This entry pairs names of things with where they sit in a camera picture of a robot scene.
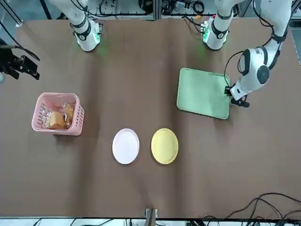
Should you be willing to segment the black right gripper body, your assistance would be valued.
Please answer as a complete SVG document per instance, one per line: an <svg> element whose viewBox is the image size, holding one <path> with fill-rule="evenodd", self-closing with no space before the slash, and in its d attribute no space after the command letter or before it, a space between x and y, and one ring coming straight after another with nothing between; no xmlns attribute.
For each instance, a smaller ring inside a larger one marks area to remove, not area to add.
<svg viewBox="0 0 301 226"><path fill-rule="evenodd" d="M14 69L14 60L17 57L13 54L11 47L3 40L0 40L0 72L9 74L10 69Z"/></svg>

